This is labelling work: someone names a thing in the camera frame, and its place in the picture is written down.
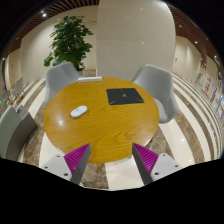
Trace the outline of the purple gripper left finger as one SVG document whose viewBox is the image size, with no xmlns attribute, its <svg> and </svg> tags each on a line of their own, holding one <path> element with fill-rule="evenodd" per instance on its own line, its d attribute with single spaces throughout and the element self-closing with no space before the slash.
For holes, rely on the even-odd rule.
<svg viewBox="0 0 224 224">
<path fill-rule="evenodd" d="M 90 144 L 85 144 L 66 155 L 55 155 L 42 169 L 79 185 L 90 155 Z"/>
</svg>

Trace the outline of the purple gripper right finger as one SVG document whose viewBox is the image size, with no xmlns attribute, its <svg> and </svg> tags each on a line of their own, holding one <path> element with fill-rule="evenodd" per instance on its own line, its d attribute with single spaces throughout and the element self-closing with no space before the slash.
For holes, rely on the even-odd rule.
<svg viewBox="0 0 224 224">
<path fill-rule="evenodd" d="M 145 185 L 182 169 L 167 153 L 157 154 L 139 144 L 132 144 L 132 155 Z"/>
</svg>

